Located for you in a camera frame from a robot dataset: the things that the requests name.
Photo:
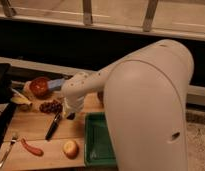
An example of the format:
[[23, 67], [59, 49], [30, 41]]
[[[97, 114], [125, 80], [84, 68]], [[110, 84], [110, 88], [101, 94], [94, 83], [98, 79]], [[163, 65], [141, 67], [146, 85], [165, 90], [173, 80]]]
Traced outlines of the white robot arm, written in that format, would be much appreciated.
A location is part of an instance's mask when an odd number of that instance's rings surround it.
[[160, 40], [86, 77], [64, 83], [71, 108], [90, 92], [103, 102], [119, 171], [188, 171], [186, 96], [190, 51]]

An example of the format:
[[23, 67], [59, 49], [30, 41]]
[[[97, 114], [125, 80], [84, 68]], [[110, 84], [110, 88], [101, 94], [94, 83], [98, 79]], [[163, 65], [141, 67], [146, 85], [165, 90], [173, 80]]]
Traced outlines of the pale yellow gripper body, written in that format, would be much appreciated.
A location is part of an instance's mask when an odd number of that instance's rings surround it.
[[67, 118], [73, 113], [78, 113], [83, 109], [84, 106], [84, 98], [77, 98], [68, 100], [67, 98], [63, 99], [63, 111], [62, 117]]

